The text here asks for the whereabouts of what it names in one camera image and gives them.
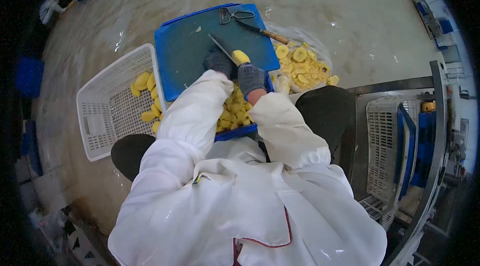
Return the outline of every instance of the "blue cutting board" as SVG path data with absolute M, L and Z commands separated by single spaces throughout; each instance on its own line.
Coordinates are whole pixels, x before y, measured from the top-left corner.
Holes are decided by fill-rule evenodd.
M 270 38 L 246 30 L 233 18 L 227 24 L 219 23 L 219 7 L 255 13 L 245 23 L 265 29 L 254 4 L 229 3 L 191 13 L 163 23 L 154 33 L 158 68 L 166 101 L 173 101 L 194 83 L 205 69 L 203 61 L 214 46 L 208 34 L 222 39 L 233 50 L 246 53 L 252 64 L 272 71 L 280 68 Z

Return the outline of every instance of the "wet floor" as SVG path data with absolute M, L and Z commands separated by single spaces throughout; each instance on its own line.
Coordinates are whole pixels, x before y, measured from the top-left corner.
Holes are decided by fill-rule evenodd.
M 44 177 L 35 180 L 47 209 L 81 198 L 100 230 L 112 230 L 131 183 L 107 157 L 85 155 L 76 94 L 99 71 L 145 43 L 172 18 L 225 3 L 253 3 L 265 21 L 296 26 L 329 49 L 344 88 L 430 76 L 435 46 L 410 0 L 84 0 L 54 27 L 35 102 Z

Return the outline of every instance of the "person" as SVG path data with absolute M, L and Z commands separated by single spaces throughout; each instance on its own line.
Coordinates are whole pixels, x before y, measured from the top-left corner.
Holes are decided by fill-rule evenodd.
M 329 145 L 338 146 L 351 120 L 348 92 L 327 86 L 294 105 L 266 92 L 263 70 L 240 65 L 238 85 L 253 106 L 266 155 L 249 137 L 214 143 L 236 66 L 218 50 L 204 65 L 208 70 L 165 111 L 156 138 L 131 135 L 111 150 L 133 181 L 108 238 L 117 261 L 380 265 L 386 232 L 353 198 L 342 168 L 330 164 Z

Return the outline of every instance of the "perforated basket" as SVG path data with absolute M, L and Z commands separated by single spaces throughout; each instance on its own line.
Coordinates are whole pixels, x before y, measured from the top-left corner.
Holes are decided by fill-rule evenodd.
M 397 168 L 398 154 L 404 150 L 404 147 L 398 147 L 397 111 L 400 103 L 418 125 L 419 104 L 415 96 L 389 95 L 369 102 L 366 108 L 369 140 L 367 192 L 389 208 L 398 200 L 398 188 L 402 186 L 398 182 L 402 182 L 405 175 L 404 159 Z
M 132 134 L 154 135 L 151 122 L 142 122 L 141 114 L 153 103 L 148 90 L 140 97 L 130 92 L 130 84 L 143 72 L 153 72 L 163 111 L 165 101 L 152 44 L 127 53 L 100 71 L 77 93 L 77 113 L 81 139 L 88 160 L 108 157 L 113 144 Z

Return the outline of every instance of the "red trim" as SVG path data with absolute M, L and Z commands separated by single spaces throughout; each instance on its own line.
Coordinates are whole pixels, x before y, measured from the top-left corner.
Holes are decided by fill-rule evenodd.
M 253 241 L 255 243 L 258 243 L 258 244 L 263 245 L 263 246 L 268 247 L 268 248 L 280 248 L 280 247 L 290 245 L 292 243 L 292 230 L 290 228 L 290 220 L 289 220 L 289 215 L 287 213 L 287 208 L 285 206 L 283 206 L 283 209 L 285 209 L 286 224 L 288 226 L 288 235 L 289 235 L 289 238 L 290 238 L 290 241 L 287 244 L 270 246 L 270 245 L 261 243 L 260 241 L 257 241 L 257 240 L 251 239 L 251 238 L 241 238 L 241 239 Z M 233 238 L 233 266 L 242 266 L 237 261 L 240 252 L 237 252 L 236 240 L 237 240 L 237 238 Z

